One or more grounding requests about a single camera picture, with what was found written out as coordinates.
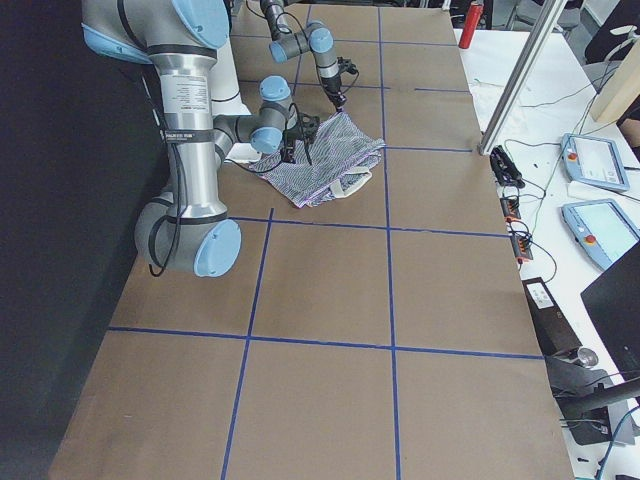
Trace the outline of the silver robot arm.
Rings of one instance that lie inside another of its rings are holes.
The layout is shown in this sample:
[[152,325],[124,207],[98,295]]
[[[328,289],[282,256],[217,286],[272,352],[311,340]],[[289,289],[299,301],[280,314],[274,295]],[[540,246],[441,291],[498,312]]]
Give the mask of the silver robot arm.
[[271,35],[269,50],[276,63],[284,63],[310,52],[315,62],[319,84],[337,112],[343,110],[347,102],[343,89],[342,75],[348,73],[357,77],[359,70],[349,58],[338,56],[331,31],[321,21],[311,21],[302,27],[298,24],[294,31],[287,23],[289,13],[285,7],[289,1],[262,0],[259,2]]
[[229,92],[237,80],[222,1],[85,1],[82,28],[97,54],[151,65],[159,76],[170,182],[139,215],[139,254],[154,276],[167,269],[224,275],[239,254],[241,230],[219,198],[219,168],[237,144],[290,160],[296,142],[314,141],[318,118],[293,105],[280,76],[261,82],[258,114],[215,111],[215,89]]

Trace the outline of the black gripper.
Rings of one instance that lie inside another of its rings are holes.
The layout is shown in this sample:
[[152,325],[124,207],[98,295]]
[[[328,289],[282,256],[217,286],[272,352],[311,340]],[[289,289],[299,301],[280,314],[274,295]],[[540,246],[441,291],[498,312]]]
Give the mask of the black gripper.
[[352,75],[353,81],[358,79],[358,68],[349,58],[339,56],[332,65],[321,68],[322,89],[337,112],[343,112],[347,102],[342,85],[343,73]]
[[291,117],[287,129],[283,131],[283,148],[281,149],[281,162],[295,163],[295,143],[301,141],[304,146],[309,166],[313,166],[309,146],[316,140],[320,127],[318,116],[297,112]]

